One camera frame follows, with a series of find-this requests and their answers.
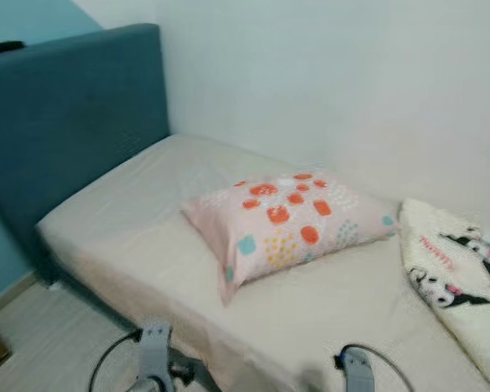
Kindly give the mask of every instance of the teal wall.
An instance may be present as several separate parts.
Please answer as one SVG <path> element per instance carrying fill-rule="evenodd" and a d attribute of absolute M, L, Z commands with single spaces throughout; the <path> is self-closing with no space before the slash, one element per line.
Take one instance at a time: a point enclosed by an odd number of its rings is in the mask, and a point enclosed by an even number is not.
<path fill-rule="evenodd" d="M 0 41 L 33 44 L 99 29 L 71 0 L 0 0 Z M 0 222 L 0 292 L 28 271 L 25 258 Z"/>

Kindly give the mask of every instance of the headboard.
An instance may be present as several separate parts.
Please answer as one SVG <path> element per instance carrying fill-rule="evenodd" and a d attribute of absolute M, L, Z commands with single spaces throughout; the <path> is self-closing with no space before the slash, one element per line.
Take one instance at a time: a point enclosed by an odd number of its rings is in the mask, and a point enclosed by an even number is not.
<path fill-rule="evenodd" d="M 154 24 L 0 54 L 0 217 L 42 278 L 57 268 L 36 223 L 168 135 Z"/>

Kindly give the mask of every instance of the cartoon character print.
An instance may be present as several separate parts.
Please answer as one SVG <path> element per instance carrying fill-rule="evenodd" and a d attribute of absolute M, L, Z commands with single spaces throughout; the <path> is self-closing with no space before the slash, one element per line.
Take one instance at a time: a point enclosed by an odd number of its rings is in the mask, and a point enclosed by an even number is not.
<path fill-rule="evenodd" d="M 455 243 L 459 243 L 463 247 L 468 247 L 471 251 L 477 253 L 488 275 L 490 275 L 490 236 L 481 236 L 479 229 L 475 227 L 469 227 L 465 233 L 459 236 L 453 234 L 440 235 Z"/>
<path fill-rule="evenodd" d="M 441 282 L 425 269 L 412 268 L 408 277 L 414 288 L 430 305 L 439 308 L 450 308 L 466 303 L 469 305 L 490 305 L 489 299 L 466 294 L 458 287 Z"/>

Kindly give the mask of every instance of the pillow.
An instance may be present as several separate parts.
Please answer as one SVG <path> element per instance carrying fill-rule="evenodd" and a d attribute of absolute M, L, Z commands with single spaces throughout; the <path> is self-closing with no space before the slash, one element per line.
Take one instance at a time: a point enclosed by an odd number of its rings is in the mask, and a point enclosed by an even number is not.
<path fill-rule="evenodd" d="M 187 203 L 184 214 L 220 262 L 228 304 L 247 280 L 394 235 L 396 207 L 321 171 L 240 181 Z"/>

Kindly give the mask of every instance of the black cable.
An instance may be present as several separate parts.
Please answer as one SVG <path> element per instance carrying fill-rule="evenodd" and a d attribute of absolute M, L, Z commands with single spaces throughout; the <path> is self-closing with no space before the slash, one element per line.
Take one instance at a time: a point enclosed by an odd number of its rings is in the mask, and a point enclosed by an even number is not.
<path fill-rule="evenodd" d="M 409 392 L 414 392 L 414 387 L 412 386 L 410 381 L 407 379 L 407 377 L 403 374 L 403 372 L 401 372 L 401 369 L 399 369 L 398 365 L 396 365 L 391 360 L 386 358 L 379 351 L 373 349 L 372 347 L 368 347 L 367 345 L 359 345 L 357 343 L 352 343 L 352 344 L 349 344 L 349 345 L 346 345 L 345 347 L 343 347 L 341 349 L 341 352 L 339 355 L 334 355 L 334 362 L 336 363 L 337 369 L 341 369 L 341 370 L 344 369 L 343 359 L 345 358 L 345 353 L 348 349 L 354 349 L 354 348 L 368 351 L 369 353 L 372 353 L 375 356 L 377 356 L 379 359 L 382 359 L 383 362 L 385 362 L 387 365 L 389 365 L 398 374 L 399 378 L 401 378 L 403 383 L 407 386 Z"/>
<path fill-rule="evenodd" d="M 92 390 L 94 388 L 95 381 L 96 381 L 96 376 L 98 376 L 98 371 L 100 370 L 102 363 L 105 361 L 105 359 L 107 359 L 107 357 L 109 356 L 109 354 L 111 354 L 111 352 L 116 347 L 118 347 L 119 345 L 121 345 L 124 341 L 128 341 L 130 339 L 132 339 L 134 342 L 140 341 L 140 339 L 141 339 L 141 333 L 142 333 L 142 330 L 141 329 L 138 329 L 138 330 L 136 330 L 134 332 L 131 332 L 131 333 L 125 335 L 124 337 L 121 337 L 120 339 L 118 339 L 117 341 L 115 341 L 102 354 L 102 356 L 100 357 L 100 360 L 98 360 L 98 363 L 95 366 L 95 369 L 92 371 L 91 378 L 89 379 L 89 389 L 88 389 L 89 392 L 92 392 Z"/>

